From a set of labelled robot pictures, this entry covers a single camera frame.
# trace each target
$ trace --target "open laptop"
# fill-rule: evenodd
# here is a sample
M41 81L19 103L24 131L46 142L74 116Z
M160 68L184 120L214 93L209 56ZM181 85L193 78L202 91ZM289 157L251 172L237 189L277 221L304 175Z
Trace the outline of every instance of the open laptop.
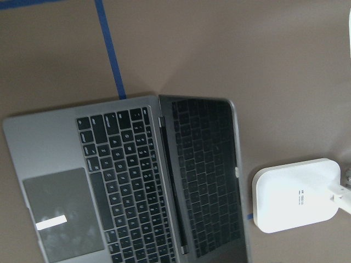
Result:
M228 100L146 96L7 118L46 262L251 262Z

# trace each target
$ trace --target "laptop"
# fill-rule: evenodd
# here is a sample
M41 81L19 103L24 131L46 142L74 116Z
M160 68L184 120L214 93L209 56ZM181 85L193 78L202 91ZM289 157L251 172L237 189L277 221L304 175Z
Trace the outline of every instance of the laptop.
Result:
M251 262L235 108L145 96L7 118L46 262Z

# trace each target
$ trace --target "brown surface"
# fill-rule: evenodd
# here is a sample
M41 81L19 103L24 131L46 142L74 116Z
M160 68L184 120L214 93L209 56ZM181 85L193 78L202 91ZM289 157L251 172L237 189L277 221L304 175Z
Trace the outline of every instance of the brown surface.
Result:
M348 1L104 4L127 95L235 102L247 198L259 168L351 163ZM3 10L0 25L1 119L116 97L93 1ZM1 262L42 262L3 133L0 147ZM250 221L253 262L350 262L350 221L272 235Z

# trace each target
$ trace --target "laptop trackpad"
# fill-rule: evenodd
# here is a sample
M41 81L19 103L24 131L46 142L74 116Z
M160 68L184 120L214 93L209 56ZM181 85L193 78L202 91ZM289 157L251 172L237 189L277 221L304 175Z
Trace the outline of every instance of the laptop trackpad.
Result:
M83 168L23 183L49 262L104 249Z

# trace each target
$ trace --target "blue line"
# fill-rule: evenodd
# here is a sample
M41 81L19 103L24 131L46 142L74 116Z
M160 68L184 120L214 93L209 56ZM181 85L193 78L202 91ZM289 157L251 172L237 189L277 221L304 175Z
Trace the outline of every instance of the blue line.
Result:
M62 0L8 0L8 1L0 1L0 10L10 9L10 8L18 8L18 7L26 7L28 5L34 4L43 4L47 2L58 2Z
M114 75L117 92L121 100L126 98L126 92L123 87L122 77L120 73L120 68L118 66L116 52L114 49L114 44L112 42L112 37L109 29L109 24L107 23L106 13L104 9L103 0L95 0L95 6L97 8L99 21L101 25L101 30L103 31L105 45L107 49L107 54L110 59L110 64L112 68L112 73Z

